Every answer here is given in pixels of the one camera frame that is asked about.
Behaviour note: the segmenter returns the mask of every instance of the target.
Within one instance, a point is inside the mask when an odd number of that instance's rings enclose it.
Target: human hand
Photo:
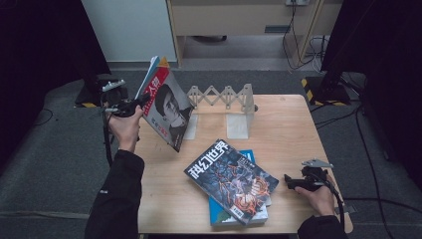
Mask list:
[[[137,106],[133,116],[119,118],[108,115],[108,127],[118,140],[118,148],[134,152],[137,138],[139,136],[139,119],[143,115],[143,110]]]
[[[326,176],[326,180],[333,184],[329,175]],[[328,187],[322,186],[316,191],[308,191],[297,186],[295,191],[308,199],[311,207],[316,210],[319,216],[334,215],[334,198]]]

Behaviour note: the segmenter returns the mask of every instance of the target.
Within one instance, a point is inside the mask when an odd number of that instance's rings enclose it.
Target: wall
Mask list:
[[[176,62],[165,0],[82,0],[108,62]]]

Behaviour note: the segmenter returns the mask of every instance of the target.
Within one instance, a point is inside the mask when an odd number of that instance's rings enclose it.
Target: black curtain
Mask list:
[[[79,79],[94,85],[97,74],[109,68],[81,1],[0,0],[0,169],[48,91]]]
[[[341,72],[366,75],[361,99],[388,157],[422,189],[421,9],[418,0],[344,0],[322,69],[335,72],[325,81]]]

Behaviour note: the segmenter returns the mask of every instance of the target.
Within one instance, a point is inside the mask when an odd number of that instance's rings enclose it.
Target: book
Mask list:
[[[179,152],[194,108],[165,58],[155,56],[151,59],[135,98],[143,94],[150,95],[150,100],[143,107],[143,118]]]
[[[240,153],[245,155],[249,160],[255,163],[254,151],[252,149],[239,150]],[[271,200],[267,200],[261,208],[257,211],[254,217],[252,217],[249,224],[264,223],[268,219],[267,203],[271,204]],[[210,224],[211,226],[230,226],[230,225],[241,225],[233,216],[224,210],[214,198],[208,198],[210,208]]]
[[[248,225],[279,180],[223,139],[217,139],[184,172],[242,225]]]

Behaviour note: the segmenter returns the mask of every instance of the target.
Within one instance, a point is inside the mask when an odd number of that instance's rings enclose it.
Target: wooden table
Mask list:
[[[145,160],[143,195],[138,213],[139,233],[297,233],[313,215],[308,202],[284,182],[284,174],[302,178],[302,162],[327,161],[308,105],[298,95],[256,95],[258,111],[249,139],[227,139],[225,107],[201,103],[196,136],[184,140],[179,153],[167,145],[144,120],[135,153]],[[208,196],[183,170],[217,138],[237,149],[254,150],[257,164],[280,179],[263,225],[211,227]],[[332,171],[328,173],[335,180]],[[346,232],[352,224],[345,215]]]

